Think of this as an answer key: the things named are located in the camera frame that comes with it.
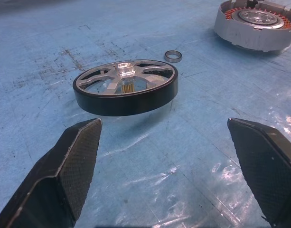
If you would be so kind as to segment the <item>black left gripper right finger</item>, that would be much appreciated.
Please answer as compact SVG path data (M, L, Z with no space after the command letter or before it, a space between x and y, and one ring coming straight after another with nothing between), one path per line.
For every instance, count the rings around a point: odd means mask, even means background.
M291 142L258 122L229 118L227 127L264 219L272 228L291 228Z

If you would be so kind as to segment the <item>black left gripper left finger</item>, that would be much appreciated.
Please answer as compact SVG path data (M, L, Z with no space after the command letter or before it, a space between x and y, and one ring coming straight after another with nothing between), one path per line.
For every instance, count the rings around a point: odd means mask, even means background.
M30 170L0 213L0 228L74 228L96 163L102 120L64 130Z

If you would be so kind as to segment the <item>black-rimmed silver spoked rotor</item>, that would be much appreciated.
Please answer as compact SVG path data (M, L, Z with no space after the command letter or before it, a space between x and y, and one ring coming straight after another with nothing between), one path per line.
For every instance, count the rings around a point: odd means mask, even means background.
M158 109L178 93L178 70L163 61L117 61L88 69L73 81L78 105L101 116L129 116Z

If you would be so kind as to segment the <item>grey motor stator housing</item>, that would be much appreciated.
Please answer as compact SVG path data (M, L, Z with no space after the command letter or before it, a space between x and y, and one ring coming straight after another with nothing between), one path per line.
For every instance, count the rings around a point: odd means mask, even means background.
M227 0L218 8L214 32L234 46L280 51L291 44L291 8L267 0Z

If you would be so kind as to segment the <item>blue plastic table cover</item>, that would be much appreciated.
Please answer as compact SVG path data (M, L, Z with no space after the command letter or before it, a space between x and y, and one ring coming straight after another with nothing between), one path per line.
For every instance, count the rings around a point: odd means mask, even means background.
M0 212L63 131L94 115L72 88L114 61L163 60L179 90L160 109L103 117L75 228L270 228L242 175L227 119L291 141L291 45L235 47L214 23L225 0L0 0Z

